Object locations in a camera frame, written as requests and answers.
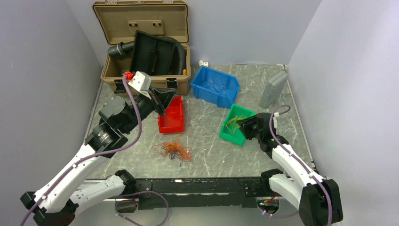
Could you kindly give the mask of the white pipe elbow fitting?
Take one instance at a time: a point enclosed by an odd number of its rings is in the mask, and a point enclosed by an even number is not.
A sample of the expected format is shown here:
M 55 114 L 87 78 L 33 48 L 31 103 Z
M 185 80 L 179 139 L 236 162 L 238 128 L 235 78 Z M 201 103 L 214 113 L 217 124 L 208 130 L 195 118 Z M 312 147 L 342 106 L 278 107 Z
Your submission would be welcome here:
M 198 65 L 199 67 L 203 66 L 203 67 L 209 67 L 209 63 L 203 60 L 199 60 L 198 61 Z

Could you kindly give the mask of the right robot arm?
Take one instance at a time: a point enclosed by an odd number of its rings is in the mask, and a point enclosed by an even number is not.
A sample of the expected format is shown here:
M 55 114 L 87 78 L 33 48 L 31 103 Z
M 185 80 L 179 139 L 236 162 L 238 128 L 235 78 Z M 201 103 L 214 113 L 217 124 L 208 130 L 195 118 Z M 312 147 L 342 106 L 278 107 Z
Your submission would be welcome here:
M 273 192 L 290 202 L 306 226 L 330 226 L 343 220 L 338 184 L 325 179 L 295 153 L 289 142 L 276 134 L 274 114 L 258 113 L 237 124 L 245 139 L 255 138 L 260 149 L 283 169 L 261 174 L 259 189 L 264 195 Z

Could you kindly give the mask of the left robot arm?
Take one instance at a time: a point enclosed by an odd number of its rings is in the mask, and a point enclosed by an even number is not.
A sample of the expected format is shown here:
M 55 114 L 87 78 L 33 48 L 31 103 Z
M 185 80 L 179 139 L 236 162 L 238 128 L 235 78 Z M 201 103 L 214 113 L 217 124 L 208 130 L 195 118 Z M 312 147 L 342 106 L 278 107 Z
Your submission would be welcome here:
M 133 129 L 152 112 L 163 114 L 176 94 L 174 88 L 150 87 L 128 103 L 121 96 L 107 99 L 99 111 L 100 121 L 86 137 L 70 162 L 45 186 L 24 193 L 20 200 L 39 226 L 67 226 L 87 208 L 114 196 L 128 198 L 137 191 L 136 179 L 125 169 L 85 189 L 80 185 L 96 168 L 133 143 Z

